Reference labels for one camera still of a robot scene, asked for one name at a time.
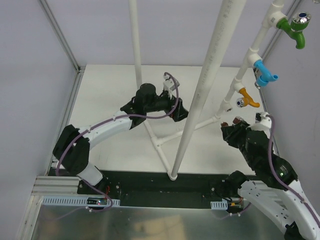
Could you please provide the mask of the brown water faucet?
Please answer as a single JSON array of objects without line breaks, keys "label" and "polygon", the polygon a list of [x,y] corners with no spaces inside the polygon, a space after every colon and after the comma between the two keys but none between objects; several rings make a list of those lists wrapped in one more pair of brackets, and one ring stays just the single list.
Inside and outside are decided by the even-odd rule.
[{"label": "brown water faucet", "polygon": [[240,116],[236,116],[232,122],[229,124],[228,122],[222,122],[220,124],[221,127],[229,127],[229,126],[233,126],[233,125],[236,125],[236,124],[239,124],[240,122],[243,122],[244,120],[240,117]]}]

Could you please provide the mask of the white PVC pipe frame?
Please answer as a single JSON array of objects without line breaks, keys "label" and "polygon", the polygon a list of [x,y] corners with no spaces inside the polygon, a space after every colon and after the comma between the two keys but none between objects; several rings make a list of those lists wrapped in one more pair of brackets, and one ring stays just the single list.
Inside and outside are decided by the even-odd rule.
[{"label": "white PVC pipe frame", "polygon": [[[239,90],[245,88],[242,83],[242,78],[249,67],[254,67],[254,63],[257,60],[263,59],[258,54],[260,45],[266,37],[271,27],[276,28],[279,20],[288,17],[282,12],[285,2],[283,0],[274,0],[261,23],[261,28],[257,33],[253,43],[248,48],[242,65],[230,84],[229,91],[223,98],[218,111],[213,117],[199,122],[201,112],[205,106],[209,92],[213,86],[216,75],[221,66],[223,57],[227,51],[232,35],[239,22],[242,11],[245,7],[246,1],[244,0],[224,0],[222,1],[218,17],[214,26],[214,30],[210,39],[208,50],[204,59],[203,66],[201,68],[200,76],[195,88],[191,107],[189,110],[184,129],[168,137],[158,139],[154,135],[151,139],[154,141],[153,145],[158,151],[158,155],[167,171],[167,175],[170,180],[174,181],[178,177],[178,171],[184,158],[187,147],[190,143],[191,137],[195,130],[206,127],[210,124],[217,123],[223,112],[229,112],[232,110],[230,104],[231,98],[234,93],[239,93]],[[162,143],[180,137],[180,143],[177,150],[177,154],[174,160],[173,166],[170,166],[166,156],[164,155],[161,145]]]}]

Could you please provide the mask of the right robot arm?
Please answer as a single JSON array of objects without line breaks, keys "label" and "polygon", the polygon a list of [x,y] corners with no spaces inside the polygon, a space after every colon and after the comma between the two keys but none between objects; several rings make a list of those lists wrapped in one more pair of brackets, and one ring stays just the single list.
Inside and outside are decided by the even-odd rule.
[{"label": "right robot arm", "polygon": [[298,175],[291,164],[273,152],[272,138],[275,123],[248,124],[235,118],[232,125],[221,124],[223,140],[238,149],[260,181],[273,189],[282,204],[276,203],[258,189],[256,184],[239,170],[231,173],[216,192],[223,198],[242,197],[266,215],[283,233],[286,240],[318,240],[320,216],[305,195]]}]

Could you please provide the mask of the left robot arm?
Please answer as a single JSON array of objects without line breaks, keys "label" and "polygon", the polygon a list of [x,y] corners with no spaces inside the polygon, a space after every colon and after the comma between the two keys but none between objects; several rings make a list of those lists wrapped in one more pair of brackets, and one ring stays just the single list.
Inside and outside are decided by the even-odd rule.
[{"label": "left robot arm", "polygon": [[174,122],[184,120],[189,114],[180,97],[171,95],[166,89],[157,95],[153,84],[144,83],[112,118],[88,127],[66,126],[53,148],[53,156],[71,176],[87,182],[90,191],[96,195],[102,194],[108,180],[89,162],[90,150],[116,134],[137,127],[148,118],[148,113],[160,111]]}]

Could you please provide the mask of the orange water faucet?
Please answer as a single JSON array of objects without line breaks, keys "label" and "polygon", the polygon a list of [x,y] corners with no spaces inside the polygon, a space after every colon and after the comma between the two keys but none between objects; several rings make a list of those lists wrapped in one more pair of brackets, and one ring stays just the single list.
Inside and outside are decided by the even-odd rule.
[{"label": "orange water faucet", "polygon": [[260,103],[255,102],[253,98],[247,93],[247,90],[243,87],[238,91],[242,97],[238,98],[236,100],[236,105],[239,108],[244,108],[246,106],[251,106],[253,108],[259,108]]}]

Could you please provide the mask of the blue water faucet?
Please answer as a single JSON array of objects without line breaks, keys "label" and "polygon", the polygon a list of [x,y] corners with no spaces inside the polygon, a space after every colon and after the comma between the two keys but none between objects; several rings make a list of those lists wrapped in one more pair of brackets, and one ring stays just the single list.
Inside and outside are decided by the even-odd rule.
[{"label": "blue water faucet", "polygon": [[267,86],[270,82],[275,82],[279,79],[279,76],[272,74],[263,64],[262,60],[257,60],[253,66],[261,73],[260,77],[256,79],[255,86],[259,89]]}]

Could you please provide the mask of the green water faucet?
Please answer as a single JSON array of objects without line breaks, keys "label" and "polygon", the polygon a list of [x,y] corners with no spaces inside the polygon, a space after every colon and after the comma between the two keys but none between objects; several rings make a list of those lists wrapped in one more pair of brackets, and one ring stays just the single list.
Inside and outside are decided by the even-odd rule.
[{"label": "green water faucet", "polygon": [[309,12],[299,12],[288,22],[286,18],[282,18],[276,24],[276,27],[284,31],[291,39],[295,40],[295,48],[298,50],[304,49],[306,45],[303,30],[306,29],[312,19]]}]

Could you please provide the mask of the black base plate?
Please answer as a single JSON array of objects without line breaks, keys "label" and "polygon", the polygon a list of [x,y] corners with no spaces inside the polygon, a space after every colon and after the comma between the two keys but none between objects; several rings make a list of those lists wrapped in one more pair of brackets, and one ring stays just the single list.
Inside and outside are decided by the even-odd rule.
[{"label": "black base plate", "polygon": [[211,202],[238,198],[225,187],[226,174],[180,173],[170,180],[165,172],[102,171],[107,178],[99,190],[122,207],[209,209]]}]

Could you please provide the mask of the left aluminium frame post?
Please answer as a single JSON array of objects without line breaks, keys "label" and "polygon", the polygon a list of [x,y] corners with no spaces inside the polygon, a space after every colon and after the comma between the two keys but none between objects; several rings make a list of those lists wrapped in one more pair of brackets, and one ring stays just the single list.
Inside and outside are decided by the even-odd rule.
[{"label": "left aluminium frame post", "polygon": [[78,61],[76,60],[76,57],[54,15],[54,12],[52,11],[49,3],[47,0],[38,0],[37,1],[43,10],[55,36],[57,37],[57,40],[59,41],[63,51],[65,52],[68,60],[70,61],[71,65],[73,66],[74,70],[78,73],[81,71],[81,66],[79,65]]}]

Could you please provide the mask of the aluminium front rail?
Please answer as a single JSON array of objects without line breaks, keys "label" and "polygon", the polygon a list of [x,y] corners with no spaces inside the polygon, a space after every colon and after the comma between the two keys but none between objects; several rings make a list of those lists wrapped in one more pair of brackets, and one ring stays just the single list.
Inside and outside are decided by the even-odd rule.
[{"label": "aluminium front rail", "polygon": [[77,194],[79,178],[72,176],[37,176],[31,194],[34,196],[72,196]]}]

